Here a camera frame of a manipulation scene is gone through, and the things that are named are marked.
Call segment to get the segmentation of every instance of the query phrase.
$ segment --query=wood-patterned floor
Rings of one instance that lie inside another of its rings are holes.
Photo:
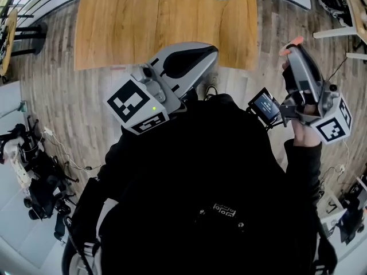
[[[12,58],[15,76],[21,80],[22,98],[28,101],[30,112],[40,120],[40,127],[47,126],[62,142],[72,159],[81,167],[99,167],[111,144],[120,136],[118,122],[106,110],[102,101],[108,88],[121,72],[134,66],[117,66],[75,72],[74,34],[78,1],[63,6],[43,19],[48,24],[48,36],[41,54]],[[315,57],[325,78],[328,78],[351,50],[349,37],[315,40],[313,32],[340,27],[313,1],[313,11],[305,11],[283,0],[257,0],[259,66],[256,72],[218,68],[212,74],[220,92],[232,95],[242,108],[262,87],[282,101],[286,95],[279,49],[298,35],[306,39],[305,47]],[[362,61],[348,59],[332,78],[348,101],[354,117],[352,136],[346,143],[350,156],[346,172],[337,180],[330,170],[326,177],[336,194],[360,175],[367,160],[367,66]],[[276,159],[283,168],[287,160],[283,143],[292,137],[290,127],[278,126],[269,132]],[[45,143],[50,154],[68,160],[61,146]],[[324,147],[322,173],[330,166],[345,164],[347,149],[343,142]],[[91,171],[95,175],[98,168]],[[74,176],[81,180],[76,191],[81,193],[87,182],[84,171],[72,168]],[[325,206],[326,198],[321,201]]]

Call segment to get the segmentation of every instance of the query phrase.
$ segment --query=small display screen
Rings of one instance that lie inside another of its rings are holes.
[[[265,93],[260,95],[260,97],[255,100],[254,104],[264,113],[264,116],[268,120],[272,120],[280,112],[278,106]]]

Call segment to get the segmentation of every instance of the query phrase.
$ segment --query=printed logo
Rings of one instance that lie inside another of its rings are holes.
[[[158,113],[157,115],[154,115],[142,122],[140,122],[139,124],[134,125],[133,127],[131,127],[132,129],[134,129],[135,131],[137,131],[138,133],[143,133],[146,132],[148,130],[150,130],[151,128],[157,126],[160,123],[165,122],[165,116],[164,114]]]
[[[218,211],[220,214],[234,217],[236,215],[236,211],[234,209],[231,209],[230,207],[226,207],[219,204],[214,204],[213,209]]]

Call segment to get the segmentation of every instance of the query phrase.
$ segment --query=person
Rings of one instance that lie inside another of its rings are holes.
[[[13,143],[11,145],[19,145],[22,146],[24,143],[29,142],[29,138],[27,136],[27,132],[26,132],[26,128],[23,124],[17,124],[11,131],[9,131],[10,133],[6,134],[6,135],[0,135],[0,164],[4,164],[5,163],[5,159],[9,158],[10,156],[8,156],[6,154],[6,152],[4,152],[5,149],[5,145],[9,142],[11,142],[12,140],[18,140],[15,142],[13,141]]]
[[[318,259],[332,273],[316,208],[318,135],[292,122],[284,172],[255,115],[213,86],[206,95],[142,135],[123,129],[107,153],[93,201],[119,203],[98,233],[103,274],[313,274],[318,235]]]

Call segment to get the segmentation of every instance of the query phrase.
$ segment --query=cable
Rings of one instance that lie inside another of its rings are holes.
[[[30,150],[28,150],[28,151],[24,151],[24,153],[32,152],[33,150],[35,150],[36,148],[38,148],[38,147],[40,146],[40,142],[42,141],[42,139],[44,139],[44,134],[43,134],[43,133],[42,133],[42,137],[41,137],[41,139],[38,141],[37,145],[36,145],[34,148],[32,148],[32,149],[30,149]]]
[[[77,170],[83,170],[83,169],[80,169],[80,168],[77,168],[77,167],[74,167],[74,166],[71,166],[71,165],[69,165],[69,166],[74,168],[74,169],[77,169]],[[92,170],[100,168],[100,167],[102,167],[102,164],[99,165],[99,166],[96,166],[96,167],[86,166],[86,168],[84,168],[84,169],[88,170],[88,171],[92,171]]]
[[[338,68],[334,71],[334,73],[329,77],[329,79],[326,81],[328,82],[340,69],[340,67],[342,67],[343,63],[348,59],[348,57],[345,57],[345,59],[340,63],[340,65],[338,66]]]
[[[273,124],[270,124],[270,125],[265,126],[265,129],[266,129],[266,131],[269,131],[270,129],[272,129],[272,128],[278,126],[278,125],[281,125],[281,124],[283,124],[282,121],[280,121],[278,123],[275,123],[274,125]]]
[[[345,139],[343,139],[343,143],[344,143],[344,145],[346,146],[346,149],[347,149],[346,163],[345,163],[345,166],[344,166],[344,170],[346,170],[346,167],[348,166],[348,163],[349,163],[349,147],[346,144]]]
[[[348,147],[348,145],[346,144],[345,139],[343,139],[343,143],[344,143],[344,145],[346,146],[346,149],[347,149],[347,157],[346,157],[346,163],[345,163],[345,165],[344,165],[344,164],[337,164],[335,167],[334,167],[334,166],[329,167],[329,168],[325,171],[325,173],[322,175],[322,177],[321,177],[321,179],[320,179],[320,182],[321,182],[321,183],[325,182],[324,177],[325,177],[326,173],[327,173],[327,172],[329,172],[329,170],[330,170],[330,169],[334,169],[333,175],[332,175],[332,176],[331,176],[331,178],[329,178],[329,179],[333,179],[335,172],[337,172],[337,173],[340,173],[340,174],[338,175],[338,178],[337,178],[337,183],[338,183],[339,185],[347,184],[347,183],[339,183],[339,178],[340,178],[340,176],[342,176],[342,175],[343,175],[343,173],[345,173],[345,171],[346,171],[346,167],[347,167],[347,165],[348,165],[348,163],[349,163],[349,147]],[[336,169],[336,167],[337,167],[337,166],[344,166],[344,170],[343,170],[342,168],[340,168],[340,170],[338,171],[338,170]]]
[[[51,141],[50,139],[47,139],[50,143],[52,143],[55,147],[58,147],[58,144],[55,144],[53,141]]]
[[[71,162],[71,163],[73,163],[76,167],[77,167],[77,169],[79,169],[79,170],[83,170],[85,173],[87,173],[87,175],[88,175],[88,177],[89,178],[91,178],[92,177],[92,175],[87,171],[87,170],[85,170],[85,169],[83,169],[83,168],[81,168],[80,166],[78,166],[78,164],[76,164],[72,159],[71,159],[71,157],[70,157],[70,154],[67,152],[67,149],[65,148],[65,146],[56,138],[56,136],[55,136],[55,134],[54,133],[52,133],[52,136],[54,137],[54,139],[55,139],[55,141],[56,142],[58,142],[62,147],[63,147],[63,149],[64,149],[64,152],[65,152],[65,154],[69,157],[69,162]]]

